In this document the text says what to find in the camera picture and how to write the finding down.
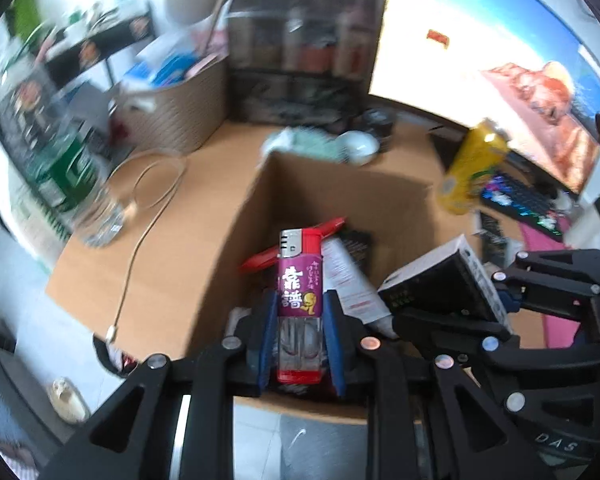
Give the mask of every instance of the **desk surface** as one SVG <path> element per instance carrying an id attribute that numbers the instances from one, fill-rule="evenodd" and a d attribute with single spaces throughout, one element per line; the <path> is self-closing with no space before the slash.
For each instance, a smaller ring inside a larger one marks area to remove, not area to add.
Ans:
<path id="1" fill-rule="evenodd" d="M 155 352 L 173 359 L 186 353 L 206 284 L 258 172 L 260 146 L 277 129 L 227 122 L 189 155 L 187 174 L 176 198 L 136 259 L 120 317 L 116 345 L 121 349 L 141 360 Z M 112 185 L 120 196 L 129 192 L 145 163 L 131 164 L 116 175 Z M 443 174 L 426 129 L 405 123 L 396 126 L 391 150 L 366 170 L 427 182 L 431 192 Z M 159 196 L 172 179 L 170 170 L 157 170 L 140 195 Z M 471 236 L 471 215 L 453 216 L 437 205 L 432 209 L 437 244 L 465 233 L 478 249 L 478 240 Z M 49 280 L 48 295 L 99 336 L 106 334 L 113 321 L 129 256 L 153 214 L 139 215 L 105 248 L 87 248 L 72 237 Z M 507 236 L 520 238 L 515 221 L 490 214 L 500 219 Z M 544 346 L 538 314 L 522 311 L 510 317 L 523 346 Z"/>

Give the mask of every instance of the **monitor screen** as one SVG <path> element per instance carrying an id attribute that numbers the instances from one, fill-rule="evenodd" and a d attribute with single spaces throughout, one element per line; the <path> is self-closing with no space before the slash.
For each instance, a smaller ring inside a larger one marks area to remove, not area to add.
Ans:
<path id="1" fill-rule="evenodd" d="M 386 0 L 370 94 L 511 147 L 580 193 L 600 152 L 600 65 L 538 0 Z"/>

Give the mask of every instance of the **storage basket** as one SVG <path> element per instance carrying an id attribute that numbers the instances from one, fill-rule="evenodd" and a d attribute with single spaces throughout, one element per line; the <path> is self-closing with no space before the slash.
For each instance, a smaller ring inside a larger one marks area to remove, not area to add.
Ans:
<path id="1" fill-rule="evenodd" d="M 129 140 L 141 150 L 197 150 L 226 118 L 226 59 L 182 83 L 114 97 Z"/>

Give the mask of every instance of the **blue sky on screen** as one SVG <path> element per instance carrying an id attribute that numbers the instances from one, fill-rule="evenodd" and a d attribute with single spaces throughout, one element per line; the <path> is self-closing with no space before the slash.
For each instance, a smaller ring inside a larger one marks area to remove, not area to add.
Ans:
<path id="1" fill-rule="evenodd" d="M 446 0 L 491 27 L 504 27 L 531 47 L 545 62 L 562 63 L 587 108 L 600 111 L 600 78 L 579 54 L 580 41 L 537 0 Z"/>

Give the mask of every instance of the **lighter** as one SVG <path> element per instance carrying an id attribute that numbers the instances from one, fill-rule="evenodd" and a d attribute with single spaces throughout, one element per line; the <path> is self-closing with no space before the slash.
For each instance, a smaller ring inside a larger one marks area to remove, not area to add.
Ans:
<path id="1" fill-rule="evenodd" d="M 318 229 L 280 233 L 278 259 L 278 381 L 322 379 L 322 255 Z"/>

